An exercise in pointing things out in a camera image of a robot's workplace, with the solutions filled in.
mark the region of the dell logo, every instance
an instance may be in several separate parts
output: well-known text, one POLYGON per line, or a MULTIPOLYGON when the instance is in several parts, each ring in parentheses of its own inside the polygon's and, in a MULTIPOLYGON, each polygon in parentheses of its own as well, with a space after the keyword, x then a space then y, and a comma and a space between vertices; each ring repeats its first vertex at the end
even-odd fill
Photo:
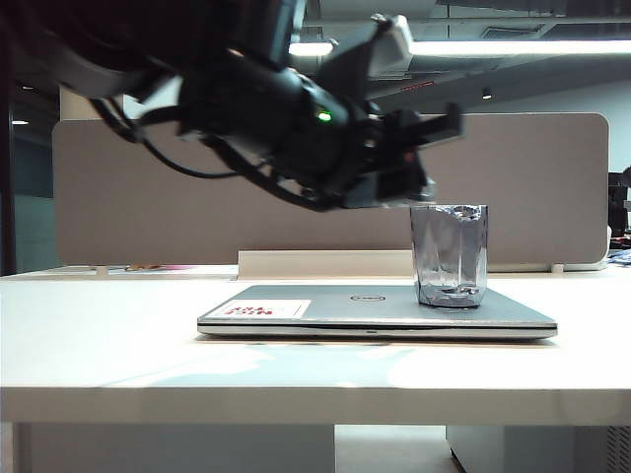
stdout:
POLYGON ((351 301, 361 301, 364 303, 376 303, 378 301, 385 301, 384 296, 351 296, 351 301))

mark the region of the floor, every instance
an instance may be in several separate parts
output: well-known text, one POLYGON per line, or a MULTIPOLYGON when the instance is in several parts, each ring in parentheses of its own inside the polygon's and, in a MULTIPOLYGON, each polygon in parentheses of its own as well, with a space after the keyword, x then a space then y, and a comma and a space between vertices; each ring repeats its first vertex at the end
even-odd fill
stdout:
MULTIPOLYGON (((10 430, 0 428, 0 473, 14 473, 10 430)), ((336 426, 336 473, 458 473, 445 427, 336 426)))

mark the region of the desk leg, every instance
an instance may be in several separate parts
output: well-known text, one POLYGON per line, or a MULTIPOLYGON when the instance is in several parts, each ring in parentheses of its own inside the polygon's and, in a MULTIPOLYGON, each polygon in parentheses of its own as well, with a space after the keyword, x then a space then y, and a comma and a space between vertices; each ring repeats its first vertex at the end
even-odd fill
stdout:
POLYGON ((334 473, 333 426, 35 424, 16 473, 334 473))
POLYGON ((629 471, 629 427, 447 426, 466 473, 629 471))

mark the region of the laptop sticker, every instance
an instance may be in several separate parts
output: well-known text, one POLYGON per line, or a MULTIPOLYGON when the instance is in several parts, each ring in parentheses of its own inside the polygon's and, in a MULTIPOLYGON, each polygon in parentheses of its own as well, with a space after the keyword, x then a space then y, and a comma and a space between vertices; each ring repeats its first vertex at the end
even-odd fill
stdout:
POLYGON ((217 307, 204 318, 300 318, 310 300, 235 299, 217 307))

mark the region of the robotic arm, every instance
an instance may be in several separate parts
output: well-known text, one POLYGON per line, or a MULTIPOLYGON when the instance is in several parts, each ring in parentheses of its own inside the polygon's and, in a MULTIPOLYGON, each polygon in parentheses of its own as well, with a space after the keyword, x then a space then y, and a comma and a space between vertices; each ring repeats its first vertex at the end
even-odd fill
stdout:
POLYGON ((421 121, 411 110, 382 114, 366 100, 369 74, 408 54, 403 17, 375 15, 311 80, 288 67, 304 0, 6 3, 5 25, 57 82, 88 98, 123 139, 194 177, 240 174, 316 211, 432 200, 418 147, 459 134, 455 105, 421 121), (142 101, 175 75, 183 79, 176 106, 131 120, 113 99, 142 101), (179 137, 200 140, 233 172, 169 160, 144 133, 165 121, 176 121, 179 137))

